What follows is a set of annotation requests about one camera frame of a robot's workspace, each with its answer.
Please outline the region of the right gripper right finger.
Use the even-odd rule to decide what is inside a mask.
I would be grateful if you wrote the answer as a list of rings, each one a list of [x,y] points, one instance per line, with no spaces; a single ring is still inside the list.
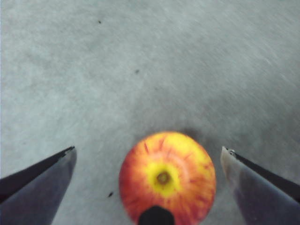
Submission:
[[[247,225],[298,225],[300,186],[222,147],[221,165]]]

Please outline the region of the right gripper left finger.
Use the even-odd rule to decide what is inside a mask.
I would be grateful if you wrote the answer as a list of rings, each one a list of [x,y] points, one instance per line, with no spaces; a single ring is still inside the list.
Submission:
[[[77,151],[70,146],[0,179],[2,225],[50,225],[70,185]]]

